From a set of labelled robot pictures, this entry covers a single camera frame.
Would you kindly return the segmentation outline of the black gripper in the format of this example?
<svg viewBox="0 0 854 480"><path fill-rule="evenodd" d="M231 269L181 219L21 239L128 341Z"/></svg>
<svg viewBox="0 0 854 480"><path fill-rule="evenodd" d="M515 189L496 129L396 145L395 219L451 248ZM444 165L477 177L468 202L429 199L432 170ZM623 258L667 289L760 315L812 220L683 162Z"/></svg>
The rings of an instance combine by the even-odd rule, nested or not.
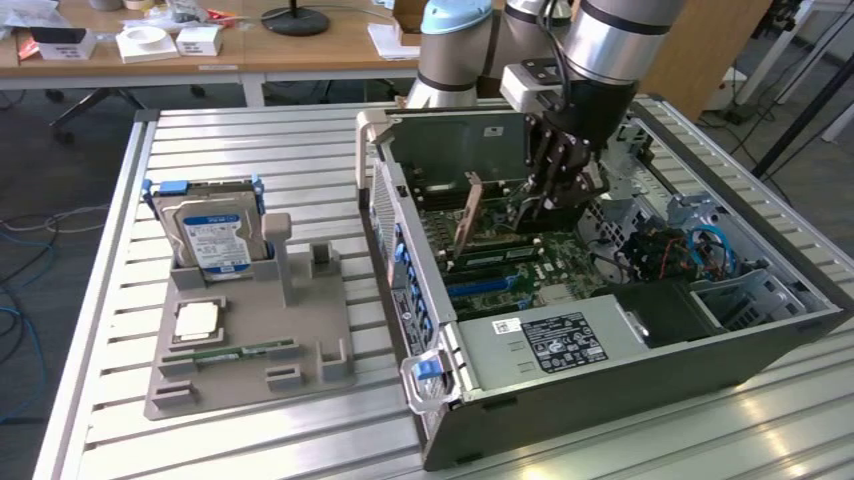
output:
<svg viewBox="0 0 854 480"><path fill-rule="evenodd" d="M575 220L590 201L610 190L602 150L634 96L632 83L573 81L565 106L525 118L525 220Z"/></svg>

